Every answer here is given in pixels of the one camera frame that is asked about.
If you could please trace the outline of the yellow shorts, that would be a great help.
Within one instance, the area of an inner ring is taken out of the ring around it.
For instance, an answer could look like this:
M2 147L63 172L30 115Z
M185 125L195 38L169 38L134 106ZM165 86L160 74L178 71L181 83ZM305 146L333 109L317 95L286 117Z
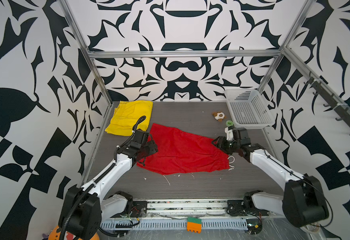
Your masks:
M133 126L142 116L145 116L146 119L138 125L138 129L146 131L150 125L153 105L154 103L151 101L120 101L105 132L116 136L129 137L133 133Z

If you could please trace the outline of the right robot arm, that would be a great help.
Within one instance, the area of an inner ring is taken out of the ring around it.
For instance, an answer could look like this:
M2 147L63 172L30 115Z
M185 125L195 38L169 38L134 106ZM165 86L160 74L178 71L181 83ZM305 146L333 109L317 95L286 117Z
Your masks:
M300 174L274 158L263 146L254 144L245 128L225 128L226 136L212 140L212 145L231 156L236 153L258 167L283 190L283 195L264 191L246 193L242 211L264 210L284 216L293 226L315 226L332 214L320 181Z

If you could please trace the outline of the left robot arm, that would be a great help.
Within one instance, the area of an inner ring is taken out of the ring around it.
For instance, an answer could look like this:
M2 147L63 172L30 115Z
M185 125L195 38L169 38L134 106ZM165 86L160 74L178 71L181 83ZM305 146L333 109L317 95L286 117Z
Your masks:
M132 197L115 193L106 198L115 183L140 160L154 155L158 147L153 137L142 130L117 146L111 162L92 180L81 187L69 188L64 198L58 226L60 240L70 233L75 238L90 240L101 231L101 223L117 214L128 214Z

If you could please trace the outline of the red shorts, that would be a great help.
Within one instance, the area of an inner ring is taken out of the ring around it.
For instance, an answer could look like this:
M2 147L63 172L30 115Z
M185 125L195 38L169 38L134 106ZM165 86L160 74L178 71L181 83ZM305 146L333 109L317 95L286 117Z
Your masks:
M150 134L158 152L137 166L160 175L228 170L229 156L215 147L213 139L177 128L153 124Z

